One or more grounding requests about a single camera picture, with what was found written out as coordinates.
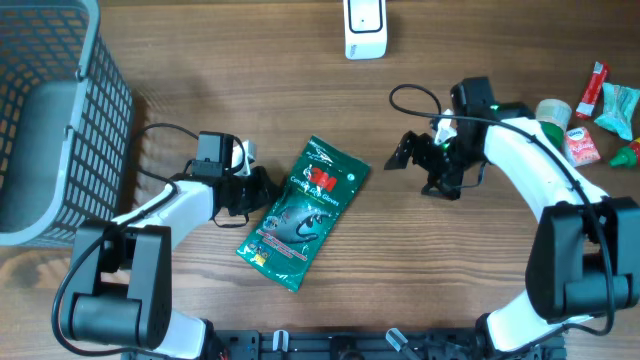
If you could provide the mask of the green 3M gloves packet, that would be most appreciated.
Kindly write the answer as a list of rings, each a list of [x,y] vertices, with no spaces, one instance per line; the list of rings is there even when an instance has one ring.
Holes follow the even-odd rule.
[[[292,167],[282,195],[236,254],[291,292],[299,290],[370,165],[313,136]]]

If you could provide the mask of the green lid jar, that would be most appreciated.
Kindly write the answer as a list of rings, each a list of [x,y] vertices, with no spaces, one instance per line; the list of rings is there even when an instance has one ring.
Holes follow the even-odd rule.
[[[571,114],[571,107],[558,99],[544,99],[536,107],[536,120],[547,139],[557,149],[562,147]]]

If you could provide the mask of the red tissue packet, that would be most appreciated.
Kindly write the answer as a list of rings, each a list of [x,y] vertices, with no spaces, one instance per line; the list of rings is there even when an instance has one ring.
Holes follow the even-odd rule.
[[[563,152],[573,167],[588,165],[601,159],[595,143],[585,127],[574,128],[565,133]]]

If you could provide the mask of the red sachet stick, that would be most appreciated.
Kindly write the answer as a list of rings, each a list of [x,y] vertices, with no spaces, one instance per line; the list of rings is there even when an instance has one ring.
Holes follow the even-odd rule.
[[[594,63],[587,86],[575,110],[575,114],[578,118],[589,119],[592,116],[595,105],[600,96],[602,86],[609,76],[609,73],[610,67],[606,62],[596,61]]]

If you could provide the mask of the red yellow sauce bottle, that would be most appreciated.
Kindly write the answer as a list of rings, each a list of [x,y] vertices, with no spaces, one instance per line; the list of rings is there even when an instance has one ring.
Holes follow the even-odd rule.
[[[625,147],[622,147],[616,155],[609,161],[609,166],[613,168],[625,167],[633,168],[639,164],[639,143],[637,138]]]

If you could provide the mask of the teal wipes packet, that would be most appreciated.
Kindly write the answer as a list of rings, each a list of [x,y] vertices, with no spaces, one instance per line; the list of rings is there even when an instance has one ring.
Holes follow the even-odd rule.
[[[639,102],[639,90],[605,82],[602,86],[604,105],[602,114],[595,119],[601,128],[631,141],[632,118]]]

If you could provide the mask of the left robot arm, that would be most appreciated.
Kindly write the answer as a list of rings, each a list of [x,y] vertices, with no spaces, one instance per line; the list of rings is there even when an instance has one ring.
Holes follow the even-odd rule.
[[[58,343],[86,357],[226,359],[213,324],[172,307],[173,249],[221,209],[232,216],[275,201],[278,188],[255,165],[256,146],[217,132],[197,137],[185,171],[142,207],[77,230],[71,267],[52,305]]]

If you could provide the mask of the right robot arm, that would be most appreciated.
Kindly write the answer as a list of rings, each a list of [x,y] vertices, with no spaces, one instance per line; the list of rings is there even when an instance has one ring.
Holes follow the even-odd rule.
[[[429,115],[427,133],[407,132],[386,162],[427,172],[423,193],[456,200],[465,172],[494,165],[513,183],[537,221],[524,291],[480,316],[471,328],[425,333],[420,348],[397,329],[387,342],[409,359],[562,359],[565,334],[589,331],[639,301],[639,207],[585,179],[549,141],[523,103],[500,103],[485,77],[450,91],[450,111]]]

